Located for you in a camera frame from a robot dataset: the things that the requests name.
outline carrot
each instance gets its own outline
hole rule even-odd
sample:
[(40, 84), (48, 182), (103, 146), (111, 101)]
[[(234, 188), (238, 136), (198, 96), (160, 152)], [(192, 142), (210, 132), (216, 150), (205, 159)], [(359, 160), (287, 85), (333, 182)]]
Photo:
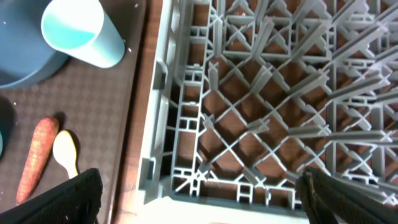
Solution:
[(52, 144), (57, 136), (59, 122), (55, 118), (43, 118), (35, 128), (24, 172), (19, 182), (17, 203), (27, 200), (38, 183)]

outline wooden surface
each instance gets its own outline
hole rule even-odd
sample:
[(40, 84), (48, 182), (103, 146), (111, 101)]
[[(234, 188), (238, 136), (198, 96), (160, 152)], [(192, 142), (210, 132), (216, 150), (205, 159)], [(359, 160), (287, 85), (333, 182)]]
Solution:
[(141, 49), (139, 52), (136, 79), (132, 91), (132, 111), (126, 130), (126, 150), (122, 155), (121, 172), (119, 174), (118, 191), (114, 209), (115, 223), (133, 223), (137, 219), (137, 213), (132, 206), (136, 178), (141, 152), (142, 135), (148, 105), (150, 82), (152, 80), (152, 68), (159, 31), (160, 14), (162, 12), (162, 0), (147, 1), (147, 12), (144, 30), (142, 31)]

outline dark blue bowl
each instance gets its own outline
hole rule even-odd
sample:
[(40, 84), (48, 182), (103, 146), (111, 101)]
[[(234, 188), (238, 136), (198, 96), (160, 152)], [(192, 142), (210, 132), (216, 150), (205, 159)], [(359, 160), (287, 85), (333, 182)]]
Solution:
[(53, 75), (68, 58), (42, 36), (40, 22), (49, 2), (0, 1), (0, 89), (35, 84)]

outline gray plastic dish rack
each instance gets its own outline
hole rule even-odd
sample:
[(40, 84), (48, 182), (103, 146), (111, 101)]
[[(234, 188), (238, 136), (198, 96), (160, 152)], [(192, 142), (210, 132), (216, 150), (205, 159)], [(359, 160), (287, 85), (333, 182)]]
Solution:
[[(246, 0), (163, 1), (137, 178), (139, 214), (174, 222), (178, 216), (183, 223), (187, 217), (199, 223), (308, 223), (294, 183), (309, 165), (378, 202), (398, 205), (398, 46), (394, 46), (398, 43), (398, 3), (301, 0), (297, 8), (289, 10), (288, 0), (253, 2), (257, 4)], [(197, 6), (208, 10), (207, 26), (192, 25)], [(346, 42), (339, 46), (339, 39)], [(237, 42), (244, 50), (232, 50), (230, 46)], [(271, 43), (281, 50), (268, 52)], [(191, 64), (187, 59), (192, 44), (204, 45), (201, 63)], [(313, 46), (319, 49), (316, 55), (308, 54)], [(225, 76), (220, 75), (220, 64), (214, 58), (230, 68)], [(243, 72), (249, 62), (260, 65), (251, 81)], [(281, 70), (290, 63), (297, 64), (306, 77), (288, 84), (289, 78)], [(343, 76), (351, 83), (341, 87), (338, 80)], [(249, 89), (238, 101), (231, 101), (220, 90), (232, 78)], [(278, 104), (260, 94), (269, 82), (283, 89), (285, 98)], [(197, 100), (184, 97), (185, 90), (192, 86), (200, 89)], [(316, 88), (326, 94), (321, 107), (303, 100)], [(202, 109), (210, 94), (217, 94), (227, 105), (218, 116)], [(237, 109), (249, 97), (257, 98), (258, 106), (268, 111), (251, 122)], [(296, 126), (285, 122), (279, 111), (288, 101), (309, 114), (304, 122)], [(197, 115), (185, 115), (183, 108), (187, 106), (196, 107)], [(227, 141), (215, 128), (230, 113), (246, 127), (234, 141)], [(342, 128), (338, 126), (339, 113), (350, 117)], [(273, 132), (272, 119), (287, 133), (275, 146), (259, 137)], [(211, 158), (203, 156), (199, 146), (208, 131), (214, 132), (223, 145), (223, 150)], [(178, 149), (184, 147), (179, 145), (184, 142), (183, 133), (194, 135), (192, 166), (177, 164)], [(266, 150), (250, 165), (234, 150), (247, 135), (254, 136)], [(308, 139), (319, 138), (324, 140), (321, 146), (306, 145)], [(280, 158), (279, 150), (287, 141), (295, 141), (309, 155), (294, 169)], [(337, 169), (337, 151), (349, 159), (344, 169)], [(214, 171), (214, 164), (225, 154), (241, 165), (234, 178), (219, 177)], [(270, 158), (284, 172), (278, 182), (268, 182), (268, 174), (257, 168)], [(387, 159), (393, 164), (388, 172)], [(236, 192), (229, 199), (203, 196), (201, 190), (209, 183), (233, 185)], [(258, 189), (264, 192), (260, 199)], [(275, 191), (285, 193), (287, 204), (272, 203)]]

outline plastic grid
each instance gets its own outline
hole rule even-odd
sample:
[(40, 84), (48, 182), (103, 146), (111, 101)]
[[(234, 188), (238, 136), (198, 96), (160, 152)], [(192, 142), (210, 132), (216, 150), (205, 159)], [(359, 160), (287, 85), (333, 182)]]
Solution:
[[(190, 2), (164, 3), (164, 11), (169, 9), (171, 13), (168, 20), (163, 22), (169, 23), (173, 32), (166, 34), (165, 43), (169, 44), (162, 51), (165, 60), (157, 57), (155, 63), (152, 86), (156, 92), (151, 93), (152, 100), (148, 108), (151, 110), (148, 114), (155, 115), (147, 118), (144, 135), (152, 136), (153, 141), (142, 146), (139, 191), (146, 194), (141, 198), (141, 203), (165, 195), (180, 195), (180, 191), (186, 186), (189, 186), (189, 191), (186, 192), (189, 197), (200, 198), (201, 183), (212, 182), (235, 185), (238, 204), (254, 204), (254, 191), (261, 188), (265, 190), (264, 205), (268, 207), (272, 200), (272, 190), (284, 191), (289, 200), (288, 207), (295, 210), (300, 208), (301, 202), (296, 197), (292, 184), (305, 166), (315, 164), (324, 173), (381, 203), (398, 205), (398, 169), (386, 173), (386, 157), (398, 164), (395, 124), (398, 120), (398, 46), (394, 46), (398, 42), (398, 3), (381, 0), (370, 1), (369, 4), (364, 0), (339, 2), (303, 0), (294, 12), (290, 12), (284, 0), (258, 1), (255, 10), (251, 9), (250, 2), (244, 0), (233, 1), (229, 8), (225, 1), (192, 1), (193, 5), (209, 6), (207, 26), (190, 26), (193, 11)], [(236, 15), (237, 9), (244, 13)], [(275, 10), (279, 11), (277, 16), (273, 15)], [(306, 17), (309, 12), (316, 15), (316, 18)], [(251, 32), (251, 38), (248, 38), (247, 32)], [(338, 46), (338, 37), (347, 42)], [(246, 50), (229, 50), (236, 41)], [(264, 50), (271, 43), (277, 43), (284, 53)], [(188, 55), (185, 51), (188, 47), (185, 46), (189, 44), (205, 45), (203, 63), (189, 64), (184, 60)], [(308, 54), (313, 45), (320, 50), (318, 55)], [(231, 68), (225, 76), (220, 77), (220, 65), (218, 62), (214, 63), (214, 58)], [(247, 74), (242, 70), (252, 61), (261, 68), (249, 82)], [(289, 63), (296, 63), (307, 74), (294, 85), (289, 85), (280, 72)], [(339, 88), (339, 76), (348, 77), (351, 83)], [(238, 101), (231, 101), (220, 90), (220, 86), (233, 77), (238, 78), (249, 89)], [(260, 94), (270, 80), (286, 94), (284, 100), (276, 105), (269, 103)], [(184, 98), (185, 89), (190, 86), (200, 88), (198, 100)], [(320, 108), (303, 99), (304, 95), (316, 88), (321, 88), (327, 94), (326, 102)], [(175, 89), (179, 91), (178, 102), (172, 98)], [(228, 106), (219, 116), (201, 110), (204, 99), (214, 92)], [(268, 113), (247, 122), (237, 107), (253, 96)], [(279, 109), (288, 101), (293, 101), (305, 114), (309, 114), (298, 126), (289, 126), (279, 113)], [(198, 115), (184, 116), (185, 106), (197, 107)], [(343, 127), (339, 127), (337, 122), (338, 111), (343, 111), (352, 118)], [(245, 132), (233, 142), (225, 140), (215, 128), (230, 112), (246, 127)], [(165, 130), (159, 129), (159, 123), (165, 123), (162, 120), (167, 117), (170, 121), (171, 116), (176, 116), (177, 122), (165, 124)], [(259, 137), (260, 133), (272, 131), (272, 127), (269, 127), (271, 118), (276, 119), (288, 133), (274, 147)], [(387, 125), (386, 120), (392, 120), (392, 124)], [(200, 138), (209, 130), (224, 145), (224, 150), (212, 159), (204, 158), (198, 149)], [(195, 135), (191, 167), (176, 164), (181, 133)], [(266, 155), (250, 166), (233, 150), (248, 134), (252, 134), (267, 151)], [(311, 138), (323, 138), (325, 142), (321, 147), (312, 149), (305, 144), (305, 140)], [(281, 145), (291, 139), (310, 155), (294, 170), (288, 169), (278, 156)], [(172, 151), (167, 148), (170, 141), (174, 141)], [(357, 152), (350, 149), (351, 146), (366, 149)], [(352, 160), (340, 172), (336, 167), (338, 148)], [(226, 153), (231, 153), (243, 168), (236, 178), (218, 177), (212, 169), (212, 165)], [(256, 168), (270, 157), (285, 172), (284, 178), (275, 184), (268, 183), (267, 176)], [(169, 159), (171, 163), (167, 164), (171, 166), (171, 171), (167, 172), (170, 167), (164, 165), (165, 162), (162, 164), (162, 160)]]

